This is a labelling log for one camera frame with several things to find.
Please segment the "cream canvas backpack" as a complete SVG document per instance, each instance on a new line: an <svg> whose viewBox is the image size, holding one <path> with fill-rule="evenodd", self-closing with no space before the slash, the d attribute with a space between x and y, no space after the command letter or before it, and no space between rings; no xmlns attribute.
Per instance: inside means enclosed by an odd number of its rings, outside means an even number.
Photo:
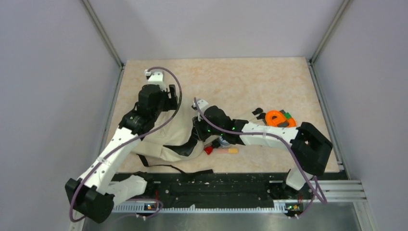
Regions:
<svg viewBox="0 0 408 231"><path fill-rule="evenodd" d="M211 136L207 141L199 141L193 137L194 117L195 111L191 105L183 102L175 118L155 133L147 135L131 151L131 154L138 156L144 167L170 167L187 176L213 173L211 169L185 172L172 165L175 162L190 161L198 157L207 146L220 148L219 136Z"/></svg>

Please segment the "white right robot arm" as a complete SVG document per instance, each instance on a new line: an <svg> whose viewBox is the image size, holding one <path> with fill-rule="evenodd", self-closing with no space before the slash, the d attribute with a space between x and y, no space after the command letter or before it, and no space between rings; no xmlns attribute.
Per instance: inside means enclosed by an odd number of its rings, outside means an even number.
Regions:
<svg viewBox="0 0 408 231"><path fill-rule="evenodd" d="M282 185L282 192L288 198L295 198L313 177L325 172L333 144L311 123L280 128L231 119L215 105L194 103L192 109L198 113L193 123L201 140L218 136L229 144L287 150L295 162L295 168L289 171Z"/></svg>

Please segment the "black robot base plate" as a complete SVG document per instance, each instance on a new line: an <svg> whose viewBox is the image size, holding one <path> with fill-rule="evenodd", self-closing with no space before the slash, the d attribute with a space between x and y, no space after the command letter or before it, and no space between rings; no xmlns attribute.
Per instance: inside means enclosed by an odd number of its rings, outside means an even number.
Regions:
<svg viewBox="0 0 408 231"><path fill-rule="evenodd" d="M308 185L299 192L286 186L285 173L206 173L188 177L139 171L135 175L147 181L140 198L157 199L168 209L272 208L277 200L299 202L312 197Z"/></svg>

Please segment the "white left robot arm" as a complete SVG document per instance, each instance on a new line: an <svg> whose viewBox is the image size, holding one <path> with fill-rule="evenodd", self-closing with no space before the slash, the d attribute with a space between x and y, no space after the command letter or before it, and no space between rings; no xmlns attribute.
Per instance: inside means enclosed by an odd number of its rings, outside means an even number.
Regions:
<svg viewBox="0 0 408 231"><path fill-rule="evenodd" d="M182 103L180 84L163 87L162 84L146 84L139 91L138 100L127 112L98 158L88 170L76 180L70 178L65 184L69 201L69 217L74 212L83 218L102 223L115 206L139 195L143 199L152 197L153 184L140 176L130 176L120 182L112 182L117 170L131 151L143 139L169 124L177 115Z"/></svg>

